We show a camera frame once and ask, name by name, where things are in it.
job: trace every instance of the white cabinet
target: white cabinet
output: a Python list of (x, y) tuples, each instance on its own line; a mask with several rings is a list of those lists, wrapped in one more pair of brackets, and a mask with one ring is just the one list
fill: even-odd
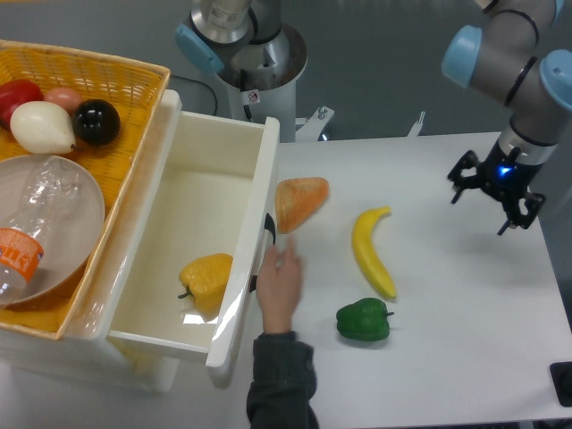
[[(231, 378), (248, 286), (273, 212), (279, 123), (181, 112), (167, 90), (147, 135), (94, 281), (60, 341), (0, 332), (12, 366), (170, 389), (179, 359), (205, 362), (213, 383)], [(191, 260), (233, 255), (219, 316), (205, 320), (178, 274)]]

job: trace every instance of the blue joint cap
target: blue joint cap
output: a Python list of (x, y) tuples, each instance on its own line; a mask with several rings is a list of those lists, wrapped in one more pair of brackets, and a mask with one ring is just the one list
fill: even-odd
[(450, 42), (441, 63), (441, 71), (461, 87), (467, 88), (475, 73), (483, 31), (467, 25)]
[(546, 55), (540, 79), (554, 101), (572, 112), (572, 52), (559, 49)]
[(556, 22), (558, 16), (560, 15), (562, 6), (564, 6), (564, 0), (554, 0), (554, 3), (556, 4), (556, 13), (554, 14), (554, 19), (552, 20), (552, 24)]
[(199, 70), (207, 74), (216, 74), (224, 64), (197, 33), (185, 24), (179, 24), (175, 31), (175, 43), (187, 59)]

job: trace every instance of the plastic bottle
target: plastic bottle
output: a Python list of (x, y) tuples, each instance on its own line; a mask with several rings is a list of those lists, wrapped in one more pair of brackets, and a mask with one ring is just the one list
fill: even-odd
[(41, 156), (30, 172), (19, 209), (0, 222), (0, 309), (22, 294), (38, 268), (56, 212), (79, 191), (77, 172), (58, 156)]

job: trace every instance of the blue light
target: blue light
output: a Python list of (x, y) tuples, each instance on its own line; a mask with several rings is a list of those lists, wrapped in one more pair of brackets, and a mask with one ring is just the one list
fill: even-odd
[(513, 167), (505, 167), (505, 166), (500, 166), (499, 167), (499, 176), (500, 177), (504, 177), (508, 172), (511, 172), (513, 169)]

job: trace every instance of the orange bottle label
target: orange bottle label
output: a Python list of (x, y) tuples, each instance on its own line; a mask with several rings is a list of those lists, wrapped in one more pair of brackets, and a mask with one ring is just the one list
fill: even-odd
[(29, 282), (44, 255), (42, 246), (24, 232), (0, 228), (0, 263), (16, 270)]

